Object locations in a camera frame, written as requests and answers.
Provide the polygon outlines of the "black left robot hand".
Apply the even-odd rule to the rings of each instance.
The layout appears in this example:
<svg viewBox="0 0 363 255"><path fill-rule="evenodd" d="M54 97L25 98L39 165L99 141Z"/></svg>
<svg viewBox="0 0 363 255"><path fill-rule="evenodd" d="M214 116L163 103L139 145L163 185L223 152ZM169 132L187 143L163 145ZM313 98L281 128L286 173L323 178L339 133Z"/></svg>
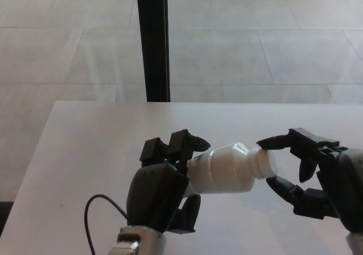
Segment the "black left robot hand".
<svg viewBox="0 0 363 255"><path fill-rule="evenodd" d="M209 148L206 140L186 129L172 133L168 144L158 137L146 140L141 167L126 200L128 225L142 225L160 233L194 233L201 198L186 193L190 182L187 163L194 152Z"/></svg>

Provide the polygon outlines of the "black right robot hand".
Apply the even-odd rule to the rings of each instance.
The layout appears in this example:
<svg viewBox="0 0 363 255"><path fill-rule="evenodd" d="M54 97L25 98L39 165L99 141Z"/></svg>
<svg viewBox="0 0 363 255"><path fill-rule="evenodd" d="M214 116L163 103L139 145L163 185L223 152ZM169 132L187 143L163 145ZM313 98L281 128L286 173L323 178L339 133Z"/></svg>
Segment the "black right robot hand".
<svg viewBox="0 0 363 255"><path fill-rule="evenodd" d="M343 147L339 141L291 128L286 135L257 142L266 150L289 148L300 159L299 181L313 175L321 189L302 189L280 176L266 180L268 186L293 206L299 216L338 218L350 233L362 233L362 150Z"/></svg>

